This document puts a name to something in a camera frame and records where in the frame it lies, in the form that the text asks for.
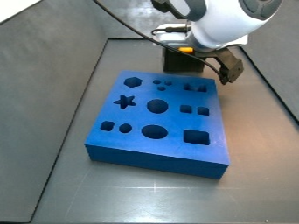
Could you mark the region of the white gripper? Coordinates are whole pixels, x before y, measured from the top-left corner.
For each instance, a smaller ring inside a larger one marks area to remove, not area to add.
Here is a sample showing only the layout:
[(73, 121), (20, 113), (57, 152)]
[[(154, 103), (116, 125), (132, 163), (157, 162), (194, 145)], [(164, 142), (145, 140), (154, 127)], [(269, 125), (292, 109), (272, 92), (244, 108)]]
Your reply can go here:
[(222, 49), (229, 46), (243, 46), (248, 42), (248, 36), (243, 36), (224, 44), (210, 42), (202, 44), (194, 39), (189, 24), (161, 24), (152, 30), (152, 36), (157, 42), (168, 46), (189, 46), (196, 49)]

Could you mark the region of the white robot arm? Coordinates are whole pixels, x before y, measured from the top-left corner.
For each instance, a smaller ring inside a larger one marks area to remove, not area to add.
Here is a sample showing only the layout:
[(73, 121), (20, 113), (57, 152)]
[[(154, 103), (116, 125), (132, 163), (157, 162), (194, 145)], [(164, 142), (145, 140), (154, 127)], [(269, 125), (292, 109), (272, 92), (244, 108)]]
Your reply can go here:
[(153, 39), (170, 47), (192, 47), (197, 52), (243, 46), (248, 34), (275, 15), (283, 0), (150, 0), (162, 13), (190, 22), (161, 24)]

